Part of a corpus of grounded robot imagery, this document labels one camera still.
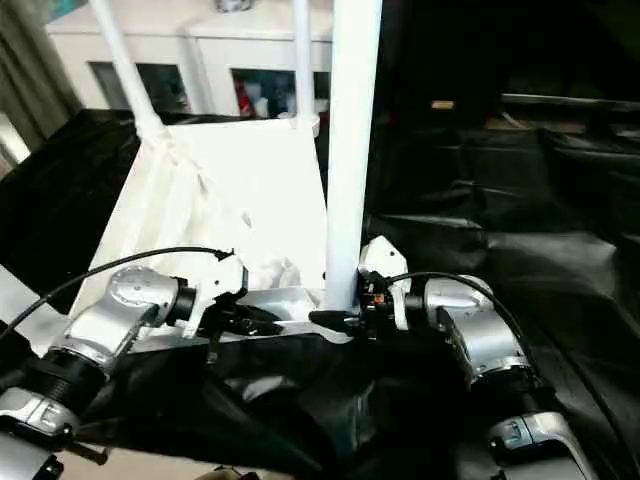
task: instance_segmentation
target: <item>white metal frame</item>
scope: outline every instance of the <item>white metal frame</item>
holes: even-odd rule
[[[299,128],[317,126],[308,0],[294,1]],[[91,0],[139,132],[162,124],[131,62],[108,0]],[[382,0],[336,0],[334,6],[326,305],[352,307],[360,253],[369,136]]]

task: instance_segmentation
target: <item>black cloth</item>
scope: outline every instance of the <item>black cloth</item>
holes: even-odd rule
[[[126,115],[75,122],[0,183],[11,232],[0,261],[39,292],[87,268],[137,149]],[[369,165],[364,240],[387,236],[411,271],[491,285],[601,478],[634,478],[630,452],[639,460],[639,182],[636,144],[548,132],[378,134]],[[225,344],[210,369],[201,347],[131,355],[79,438],[300,478],[488,478],[474,405],[443,348],[421,332]]]

